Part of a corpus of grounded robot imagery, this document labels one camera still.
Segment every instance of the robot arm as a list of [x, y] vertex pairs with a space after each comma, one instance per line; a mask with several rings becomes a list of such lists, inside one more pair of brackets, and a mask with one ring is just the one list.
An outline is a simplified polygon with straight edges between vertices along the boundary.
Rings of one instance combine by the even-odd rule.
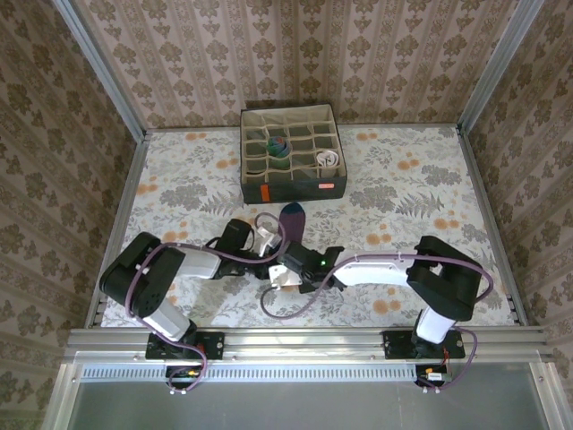
[[[260, 260], [259, 253], [243, 249], [250, 233], [248, 224], [233, 219], [218, 238], [215, 249], [250, 262]], [[159, 245], [159, 239], [153, 235], [139, 234], [104, 272], [99, 282], [100, 289], [125, 305], [126, 293], [136, 272], [150, 251]], [[424, 236], [415, 247], [415, 252], [418, 255], [463, 260], [479, 266], [433, 236]], [[352, 256], [355, 257], [354, 262], [339, 267], [334, 276], [327, 279], [327, 288], [343, 290], [363, 283], [412, 288], [428, 304], [416, 324], [417, 337], [431, 344], [441, 344], [455, 322], [471, 319], [481, 279], [480, 273], [474, 270], [456, 264], [442, 264], [441, 270], [436, 272], [436, 262], [412, 262], [400, 258], [393, 261], [375, 260], [373, 256], [361, 259], [359, 253], [345, 251], [343, 247], [331, 247], [320, 254], [296, 242], [287, 244], [284, 253], [266, 264], [238, 262], [200, 249], [162, 249], [144, 269], [134, 290], [131, 308], [135, 316], [168, 339], [192, 344], [196, 325], [166, 300], [175, 276], [213, 280], [229, 275], [242, 276], [248, 272], [261, 280], [270, 279], [277, 288], [299, 285], [301, 293], [309, 293], [315, 291], [340, 262]]]

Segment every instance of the aluminum rail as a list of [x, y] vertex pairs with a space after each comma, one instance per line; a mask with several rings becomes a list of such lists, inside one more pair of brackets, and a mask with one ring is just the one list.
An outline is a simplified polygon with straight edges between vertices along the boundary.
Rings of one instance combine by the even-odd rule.
[[[538, 363], [551, 359], [540, 327], [470, 327], [478, 338], [476, 363]], [[205, 329], [223, 331], [225, 351], [219, 364], [360, 364], [424, 363], [431, 360], [387, 360], [381, 333], [399, 328]], [[67, 364], [156, 364], [146, 360], [145, 329], [74, 330], [64, 354]], [[462, 340], [470, 348], [472, 338]], [[169, 361], [185, 365], [190, 361]]]

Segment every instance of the aluminum frame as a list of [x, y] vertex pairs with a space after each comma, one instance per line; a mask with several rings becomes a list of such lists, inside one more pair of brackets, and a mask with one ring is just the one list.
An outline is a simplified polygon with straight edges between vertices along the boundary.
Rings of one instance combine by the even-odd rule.
[[[570, 428], [567, 424], [567, 401], [559, 378], [552, 370], [551, 347], [547, 346], [541, 327], [470, 327], [475, 331], [479, 348], [475, 357], [481, 363], [530, 363], [537, 381], [551, 429]], [[406, 365], [430, 363], [431, 360], [386, 360], [381, 332], [397, 328], [277, 328], [232, 329], [209, 328], [201, 331], [223, 331], [226, 334], [223, 359], [219, 368], [234, 369], [255, 365], [348, 365], [372, 367], [381, 364]], [[64, 353], [64, 363], [57, 377], [42, 428], [65, 429], [71, 418], [84, 365], [130, 365], [142, 369], [164, 363], [146, 360], [145, 348], [149, 332], [145, 329], [81, 329], [73, 330]], [[465, 343], [471, 336], [462, 335]], [[170, 366], [189, 366], [196, 361], [175, 360]], [[552, 401], [560, 399], [559, 407]]]
[[142, 142], [145, 132], [141, 125], [135, 111], [130, 103], [127, 101], [120, 86], [115, 80], [115, 76], [108, 67], [107, 62], [101, 55], [98, 45], [94, 42], [88, 26], [83, 21], [81, 15], [76, 10], [73, 1], [71, 0], [54, 0], [54, 5], [65, 23], [70, 28], [74, 38], [80, 45], [81, 52], [85, 55], [90, 62], [93, 71], [98, 76], [99, 81], [104, 86], [107, 95], [114, 103], [117, 112], [124, 120], [125, 125], [133, 136], [136, 142]]
[[543, 3], [544, 0], [527, 0], [517, 4], [458, 120], [467, 131], [474, 127]]
[[477, 204], [480, 207], [483, 223], [485, 224], [485, 229], [487, 230], [488, 237], [490, 238], [493, 256], [498, 264], [501, 282], [503, 282], [503, 285], [508, 288], [509, 293], [511, 294], [511, 299], [515, 306], [515, 312], [519, 322], [522, 325], [528, 325], [526, 309], [523, 307], [521, 295], [519, 294], [516, 280], [513, 277], [513, 272], [509, 265], [508, 256], [505, 252], [503, 242], [501, 241], [500, 231], [497, 223], [495, 222], [495, 217], [493, 216], [492, 206], [487, 198], [485, 185], [483, 185], [482, 176], [480, 175], [480, 170], [477, 166], [477, 161], [475, 161], [474, 152], [472, 151], [472, 147], [467, 137], [467, 131], [464, 127], [458, 128], [458, 136], [459, 144], [461, 145], [462, 152], [464, 153], [464, 159], [466, 159], [467, 170], [474, 186]]
[[[478, 336], [476, 363], [533, 363], [551, 358], [541, 327], [467, 327]], [[365, 364], [386, 360], [383, 331], [399, 328], [201, 328], [223, 331], [225, 352], [221, 364]], [[66, 364], [156, 364], [146, 360], [150, 332], [143, 328], [72, 330], [64, 353]], [[465, 333], [462, 340], [471, 344]], [[431, 363], [435, 360], [398, 360], [400, 363]], [[174, 366], [189, 365], [173, 360]]]
[[106, 251], [104, 253], [104, 258], [101, 261], [101, 267], [99, 268], [98, 281], [94, 286], [93, 294], [91, 296], [90, 308], [88, 309], [88, 314], [86, 316], [86, 322], [84, 327], [90, 329], [93, 327], [94, 322], [98, 312], [103, 312], [101, 309], [101, 304], [105, 309], [106, 299], [102, 292], [99, 291], [99, 278], [103, 274], [107, 266], [119, 255], [122, 250], [122, 244], [124, 243], [125, 230], [127, 229], [127, 223], [129, 222], [129, 216], [132, 211], [133, 202], [135, 200], [135, 193], [137, 192], [137, 186], [140, 182], [141, 172], [145, 166], [145, 159], [147, 157], [147, 151], [150, 146], [149, 137], [139, 143], [135, 148], [135, 153], [132, 158], [132, 165], [130, 166], [129, 173], [125, 179], [124, 191], [122, 193], [122, 198], [119, 201], [119, 206], [117, 207], [117, 213], [115, 214], [114, 226], [111, 229], [109, 235], [109, 241], [107, 242]]

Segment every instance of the black bracket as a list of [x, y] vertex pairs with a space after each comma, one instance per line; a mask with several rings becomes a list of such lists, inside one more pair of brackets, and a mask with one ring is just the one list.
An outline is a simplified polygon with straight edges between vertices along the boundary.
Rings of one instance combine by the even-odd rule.
[[412, 341], [413, 330], [388, 330], [382, 332], [384, 358], [387, 360], [438, 359], [444, 358], [444, 348], [450, 358], [464, 358], [464, 342], [459, 331], [450, 330], [440, 345], [427, 343], [427, 348], [420, 348], [419, 343]]
[[[225, 333], [223, 331], [197, 331], [194, 334], [195, 347], [202, 350], [208, 360], [222, 360], [225, 350]], [[150, 334], [145, 350], [148, 360], [199, 360], [199, 354], [186, 348], [167, 344], [155, 334]]]

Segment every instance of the purple sock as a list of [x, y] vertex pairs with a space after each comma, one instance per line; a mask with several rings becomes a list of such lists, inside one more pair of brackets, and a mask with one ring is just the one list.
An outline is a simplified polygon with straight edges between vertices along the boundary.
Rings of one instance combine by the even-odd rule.
[[280, 212], [278, 220], [285, 227], [287, 242], [303, 241], [304, 224], [306, 222], [306, 215], [304, 214], [303, 207], [298, 203], [289, 203]]

